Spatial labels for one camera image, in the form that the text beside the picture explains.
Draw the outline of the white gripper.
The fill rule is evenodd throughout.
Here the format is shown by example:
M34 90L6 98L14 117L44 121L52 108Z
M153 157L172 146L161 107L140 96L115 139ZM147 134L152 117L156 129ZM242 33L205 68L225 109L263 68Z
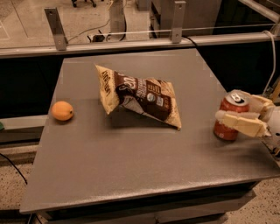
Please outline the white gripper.
M240 93L245 98L245 112L218 110L215 114L218 122L249 137L278 137L280 107L263 96L241 90Z

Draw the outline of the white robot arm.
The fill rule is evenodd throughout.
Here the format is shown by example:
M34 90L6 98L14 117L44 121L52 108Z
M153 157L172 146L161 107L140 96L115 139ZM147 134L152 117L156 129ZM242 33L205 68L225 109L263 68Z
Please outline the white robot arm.
M280 114L272 100L234 89L222 99L215 119L213 133L218 138L234 141L239 134L260 138L280 158Z

